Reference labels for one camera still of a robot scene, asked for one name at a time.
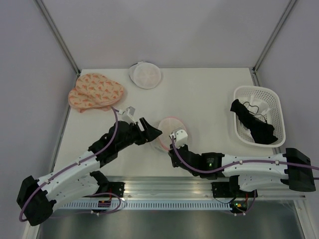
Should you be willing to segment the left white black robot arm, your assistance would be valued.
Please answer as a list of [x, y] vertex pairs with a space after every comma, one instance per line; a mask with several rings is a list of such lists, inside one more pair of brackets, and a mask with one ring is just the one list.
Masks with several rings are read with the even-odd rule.
[[127, 123], [116, 120], [107, 133], [87, 151], [64, 168], [35, 179], [26, 177], [17, 196], [20, 222], [37, 226], [60, 207], [82, 197], [121, 197], [109, 188], [109, 180], [100, 169], [118, 157], [118, 153], [135, 144], [144, 145], [162, 135], [144, 118]]

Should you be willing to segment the pink-trimmed mesh laundry bag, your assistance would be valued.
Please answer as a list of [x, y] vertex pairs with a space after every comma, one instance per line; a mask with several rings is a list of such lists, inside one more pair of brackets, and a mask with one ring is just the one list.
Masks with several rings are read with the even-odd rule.
[[177, 117], [163, 118], [157, 124], [157, 129], [161, 130], [162, 134], [157, 139], [151, 142], [152, 147], [158, 151], [167, 153], [170, 149], [169, 146], [171, 144], [171, 139], [169, 136], [174, 130], [177, 130], [180, 128], [188, 132], [185, 124]]

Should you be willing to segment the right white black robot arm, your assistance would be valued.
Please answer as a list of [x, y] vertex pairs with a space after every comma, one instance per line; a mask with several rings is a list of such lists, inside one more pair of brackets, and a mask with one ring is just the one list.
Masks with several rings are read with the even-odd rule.
[[168, 152], [173, 167], [180, 167], [195, 177], [216, 180], [228, 178], [227, 190], [238, 197], [244, 192], [287, 185], [297, 192], [316, 191], [311, 160], [295, 148], [285, 153], [263, 157], [234, 156], [223, 153], [196, 154], [187, 145]]

